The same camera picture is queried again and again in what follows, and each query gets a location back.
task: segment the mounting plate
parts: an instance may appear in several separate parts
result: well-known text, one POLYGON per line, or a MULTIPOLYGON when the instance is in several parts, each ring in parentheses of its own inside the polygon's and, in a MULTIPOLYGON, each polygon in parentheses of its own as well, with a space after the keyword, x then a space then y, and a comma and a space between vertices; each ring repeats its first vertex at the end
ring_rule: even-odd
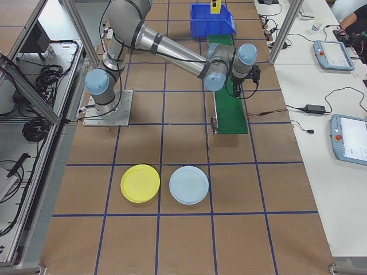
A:
MULTIPOLYGON (((117 97, 120 96, 120 91, 115 90, 115 94, 117 97)), ((83 125, 85 127, 110 127, 110 126, 128 126, 130 120, 130 111, 131 111, 131 102, 133 90, 122 90, 121 94, 121 109, 117 110, 113 114, 109 116, 101 116, 94 117, 90 119, 84 119, 83 125)), ((93 105, 94 100, 91 97, 88 105, 93 105)), ((100 113, 97 113, 95 108, 87 109, 85 113, 85 117, 88 116, 98 116, 100 113)))

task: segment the touchscreen tablet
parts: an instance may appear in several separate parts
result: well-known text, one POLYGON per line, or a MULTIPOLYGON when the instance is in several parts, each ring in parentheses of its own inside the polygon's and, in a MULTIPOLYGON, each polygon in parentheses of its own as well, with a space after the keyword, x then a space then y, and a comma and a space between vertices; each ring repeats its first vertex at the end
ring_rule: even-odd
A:
POLYGON ((336 157, 347 162, 367 165, 367 120, 333 115, 330 125, 336 157))

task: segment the blue plastic crate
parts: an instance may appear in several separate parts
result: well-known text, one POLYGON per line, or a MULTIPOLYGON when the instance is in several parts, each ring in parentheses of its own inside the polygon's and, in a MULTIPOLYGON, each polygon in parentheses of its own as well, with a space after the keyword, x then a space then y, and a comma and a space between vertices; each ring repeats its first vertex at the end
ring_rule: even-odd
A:
POLYGON ((211 14, 210 4, 191 4, 190 30, 193 38, 236 33, 235 21, 229 10, 222 5, 219 14, 211 14))

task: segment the small object on conveyor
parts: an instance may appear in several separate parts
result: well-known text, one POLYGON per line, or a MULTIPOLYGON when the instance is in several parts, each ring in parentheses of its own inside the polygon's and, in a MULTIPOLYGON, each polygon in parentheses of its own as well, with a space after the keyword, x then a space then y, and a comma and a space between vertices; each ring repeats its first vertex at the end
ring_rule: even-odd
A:
POLYGON ((219 14, 221 6, 222 6, 221 0, 212 0, 212 4, 210 6, 210 13, 219 14))

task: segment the yellow plate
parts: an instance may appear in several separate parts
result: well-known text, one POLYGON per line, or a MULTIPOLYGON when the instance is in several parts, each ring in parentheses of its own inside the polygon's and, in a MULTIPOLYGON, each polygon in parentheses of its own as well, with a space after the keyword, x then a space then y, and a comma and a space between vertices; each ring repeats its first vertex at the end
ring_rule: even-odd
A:
POLYGON ((121 179, 121 192, 130 202, 142 203, 156 195, 161 180, 157 171, 145 164, 132 166, 121 179))

